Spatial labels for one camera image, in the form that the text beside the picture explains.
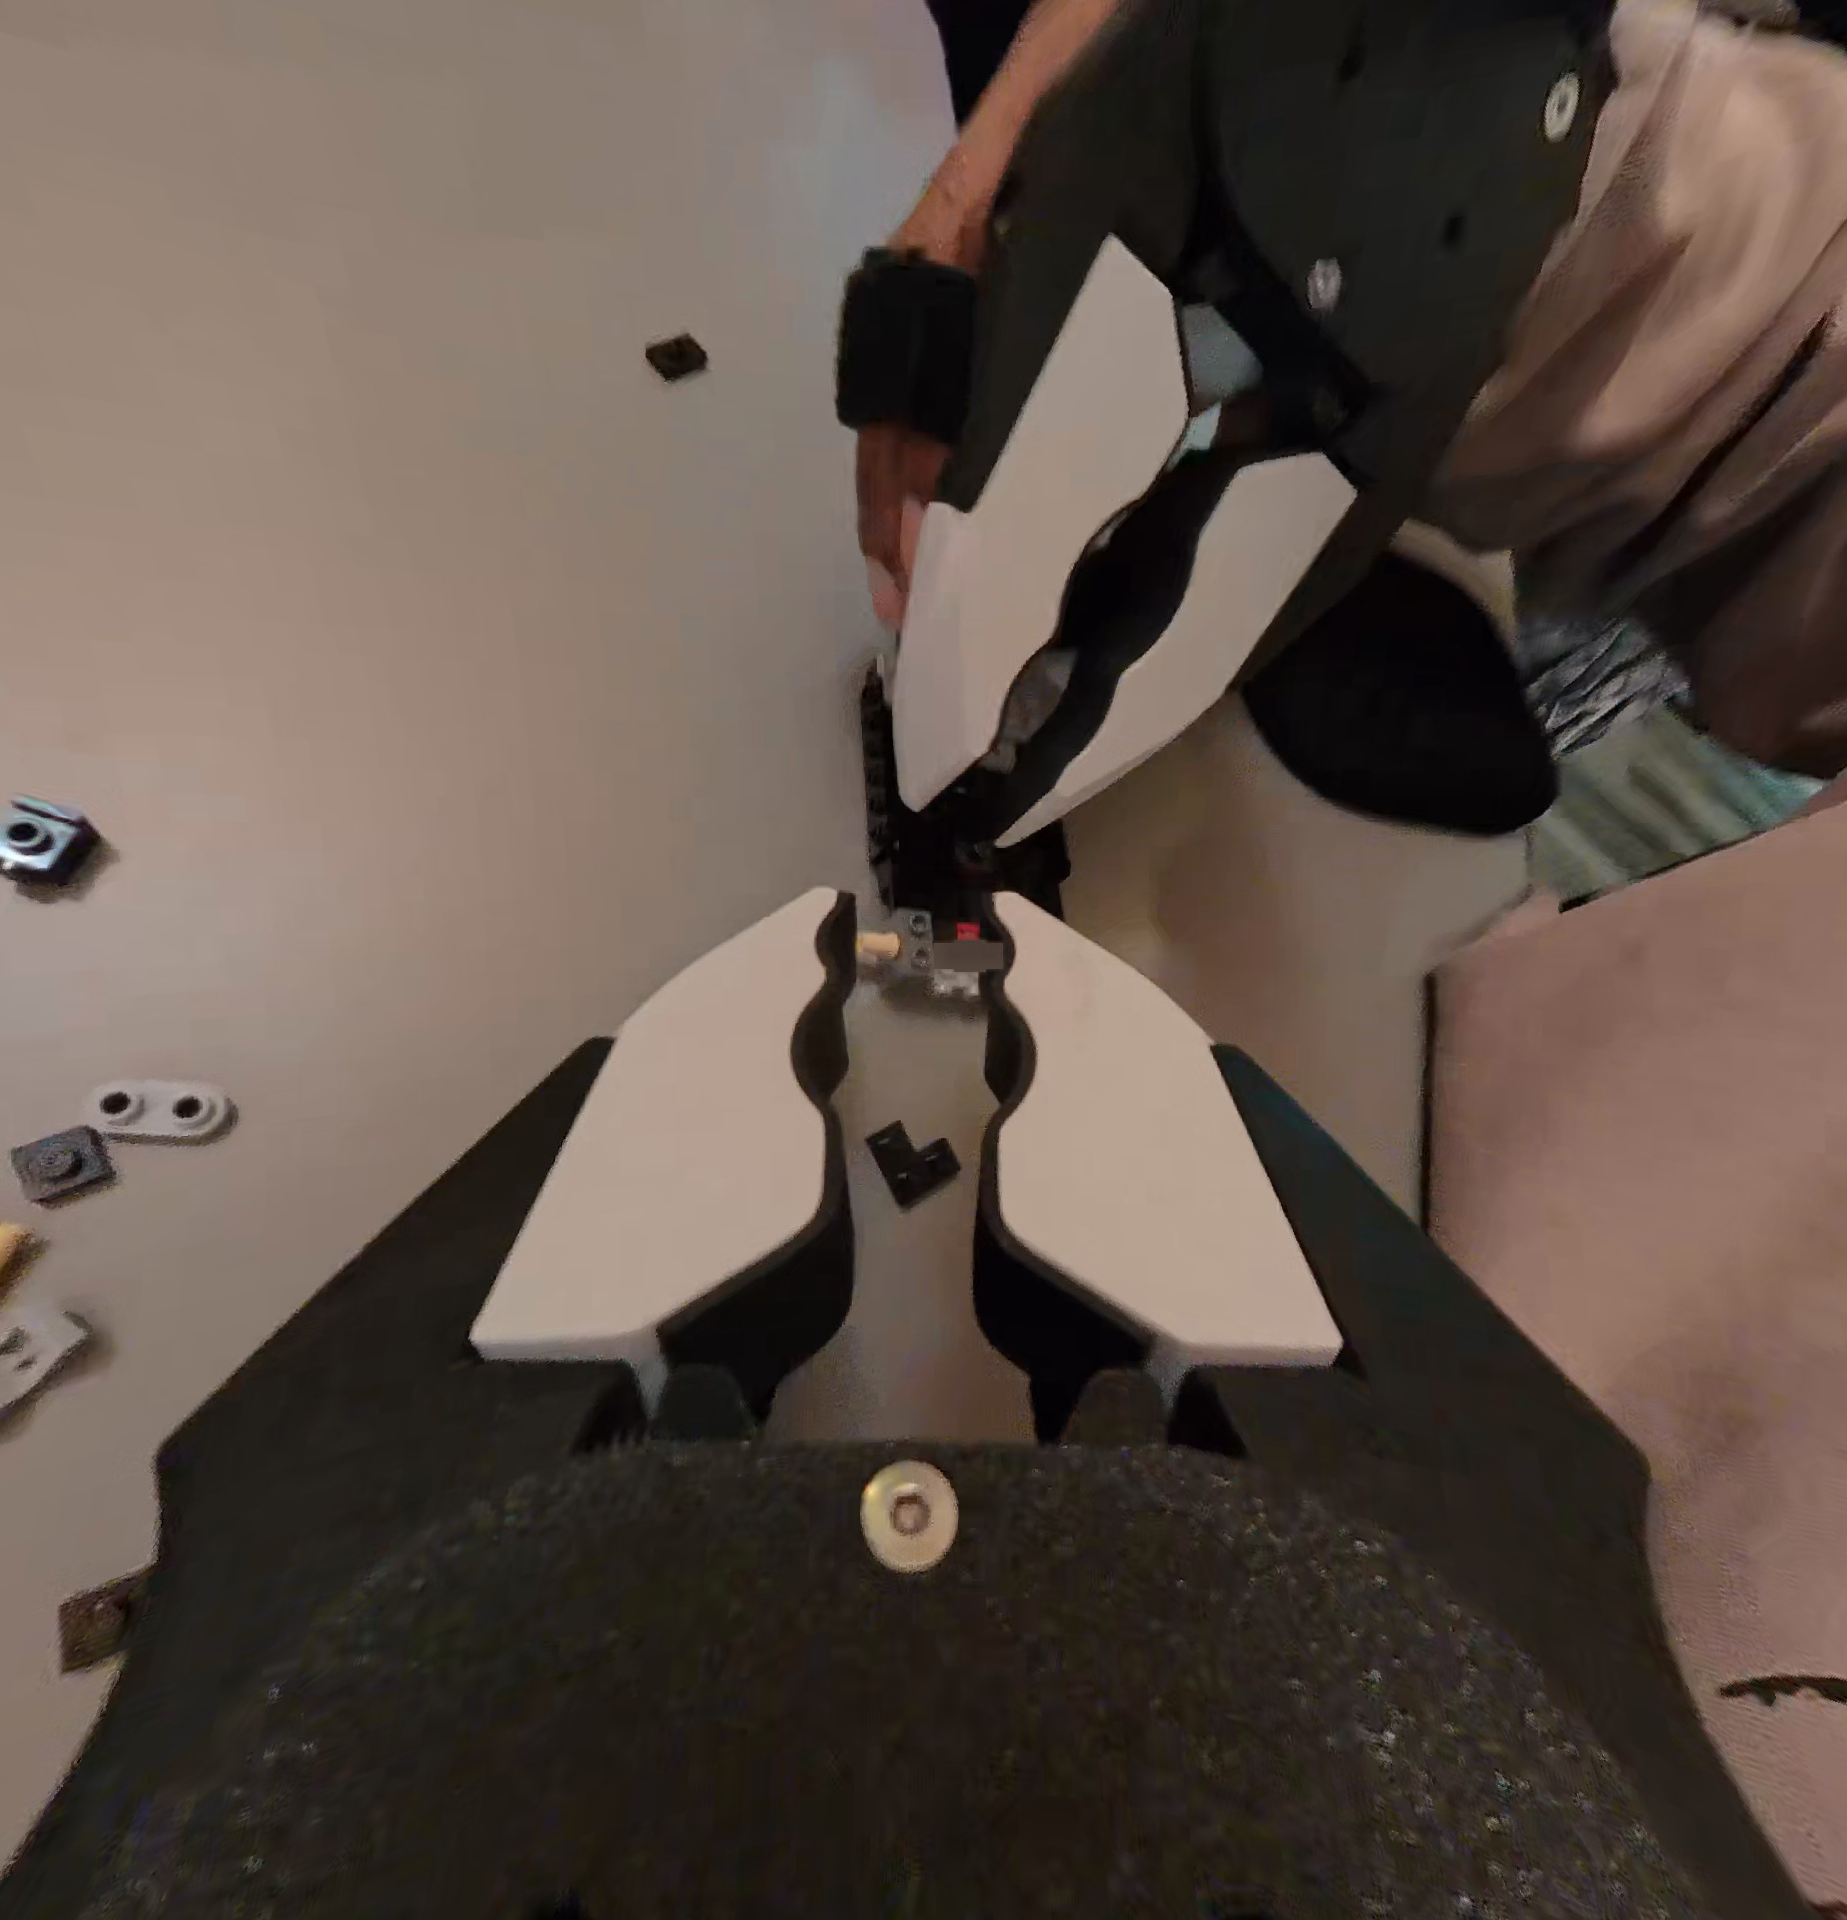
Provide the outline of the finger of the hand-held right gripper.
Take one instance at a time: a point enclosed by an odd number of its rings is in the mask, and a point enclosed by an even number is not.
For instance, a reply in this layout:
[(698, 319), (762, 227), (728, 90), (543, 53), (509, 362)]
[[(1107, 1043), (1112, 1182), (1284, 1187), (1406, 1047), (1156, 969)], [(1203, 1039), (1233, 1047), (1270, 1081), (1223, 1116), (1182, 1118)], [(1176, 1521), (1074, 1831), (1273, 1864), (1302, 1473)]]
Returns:
[(1355, 484), (1323, 452), (1238, 466), (1199, 531), (1176, 609), (1114, 671), (1089, 738), (998, 846), (1060, 823), (1213, 706), (1355, 504)]
[(1087, 543), (1151, 489), (1184, 426), (1173, 294), (1109, 236), (977, 504), (922, 514), (891, 683), (908, 810), (925, 810), (992, 750)]

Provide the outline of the scattered small brick pieces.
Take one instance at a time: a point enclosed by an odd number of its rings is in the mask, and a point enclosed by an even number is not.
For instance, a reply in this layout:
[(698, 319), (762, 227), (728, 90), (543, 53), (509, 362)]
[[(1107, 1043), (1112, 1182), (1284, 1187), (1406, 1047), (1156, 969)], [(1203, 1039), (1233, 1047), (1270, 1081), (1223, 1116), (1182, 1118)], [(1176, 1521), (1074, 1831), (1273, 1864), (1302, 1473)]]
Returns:
[[(94, 823), (71, 806), (14, 796), (0, 811), (0, 876), (29, 898), (69, 893), (103, 851)], [(227, 1134), (236, 1121), (236, 1102), (212, 1081), (123, 1076), (94, 1089), (77, 1124), (27, 1140), (8, 1158), (24, 1202), (54, 1209), (115, 1178), (114, 1147), (201, 1143)], [(37, 1252), (27, 1227), (0, 1222), (0, 1432), (94, 1352), (94, 1326), (84, 1316), (12, 1298), (11, 1285)], [(106, 1667), (121, 1656), (147, 1578), (137, 1570), (62, 1601), (62, 1672)]]

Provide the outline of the black brick chassis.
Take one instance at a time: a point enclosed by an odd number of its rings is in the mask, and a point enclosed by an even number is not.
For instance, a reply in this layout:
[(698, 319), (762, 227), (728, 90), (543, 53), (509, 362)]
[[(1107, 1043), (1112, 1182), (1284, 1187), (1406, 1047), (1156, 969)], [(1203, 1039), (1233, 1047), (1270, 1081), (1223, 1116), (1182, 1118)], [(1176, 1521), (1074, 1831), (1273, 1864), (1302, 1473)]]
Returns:
[(896, 916), (924, 910), (953, 923), (980, 918), (992, 893), (1019, 893), (1063, 918), (1072, 876), (1063, 824), (1001, 846), (1004, 773), (977, 764), (922, 810), (903, 802), (883, 666), (869, 659), (859, 683), (866, 841), (880, 903)]

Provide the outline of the person's right forearm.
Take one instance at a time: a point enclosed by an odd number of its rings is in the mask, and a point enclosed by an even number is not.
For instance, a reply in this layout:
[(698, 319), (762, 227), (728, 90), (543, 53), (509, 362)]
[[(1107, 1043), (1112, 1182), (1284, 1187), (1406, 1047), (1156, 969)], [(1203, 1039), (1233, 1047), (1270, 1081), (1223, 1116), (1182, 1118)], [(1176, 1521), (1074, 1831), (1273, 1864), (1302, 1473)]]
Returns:
[(1617, 3), (1576, 218), (1420, 517), (1632, 613), (1728, 748), (1847, 768), (1847, 53)]

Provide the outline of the black L-shaped lego piece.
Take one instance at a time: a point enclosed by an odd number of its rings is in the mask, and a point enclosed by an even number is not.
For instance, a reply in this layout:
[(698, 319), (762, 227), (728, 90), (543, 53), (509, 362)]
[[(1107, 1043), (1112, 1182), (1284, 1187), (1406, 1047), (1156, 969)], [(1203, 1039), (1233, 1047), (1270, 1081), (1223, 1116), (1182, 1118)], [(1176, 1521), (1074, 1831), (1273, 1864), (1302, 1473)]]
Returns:
[(894, 1121), (866, 1137), (866, 1149), (894, 1203), (908, 1212), (960, 1178), (963, 1166), (947, 1137), (910, 1140)]

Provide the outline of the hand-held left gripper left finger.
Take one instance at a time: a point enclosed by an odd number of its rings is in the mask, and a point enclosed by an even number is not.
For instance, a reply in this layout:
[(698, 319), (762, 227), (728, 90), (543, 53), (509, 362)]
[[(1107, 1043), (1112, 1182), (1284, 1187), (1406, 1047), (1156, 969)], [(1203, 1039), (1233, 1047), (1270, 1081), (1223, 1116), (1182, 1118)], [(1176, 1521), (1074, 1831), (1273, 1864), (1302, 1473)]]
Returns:
[(848, 1316), (835, 1095), (854, 898), (816, 886), (689, 962), (613, 1036), (469, 1341), (484, 1361), (685, 1364), (749, 1409)]

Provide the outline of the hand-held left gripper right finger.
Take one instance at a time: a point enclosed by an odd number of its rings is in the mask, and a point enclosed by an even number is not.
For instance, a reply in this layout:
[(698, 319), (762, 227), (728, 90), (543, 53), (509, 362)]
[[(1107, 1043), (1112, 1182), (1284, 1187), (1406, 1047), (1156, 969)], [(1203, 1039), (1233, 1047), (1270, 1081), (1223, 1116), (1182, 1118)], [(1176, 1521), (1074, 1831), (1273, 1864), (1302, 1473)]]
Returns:
[(984, 925), (973, 1303), (1056, 1441), (1095, 1391), (1203, 1440), (1223, 1396), (1328, 1396), (1344, 1330), (1278, 1198), (1223, 1047), (1130, 962), (1015, 893)]

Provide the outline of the grey quilted cloth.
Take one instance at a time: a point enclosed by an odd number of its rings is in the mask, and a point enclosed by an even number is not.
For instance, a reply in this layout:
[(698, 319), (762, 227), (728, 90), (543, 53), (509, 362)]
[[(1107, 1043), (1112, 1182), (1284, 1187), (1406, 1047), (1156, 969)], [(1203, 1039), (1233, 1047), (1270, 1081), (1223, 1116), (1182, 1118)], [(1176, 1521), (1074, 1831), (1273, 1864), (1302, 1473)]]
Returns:
[(1635, 614), (1542, 614), (1516, 628), (1516, 677), (1554, 758), (1658, 708), (1683, 708), (1680, 662)]

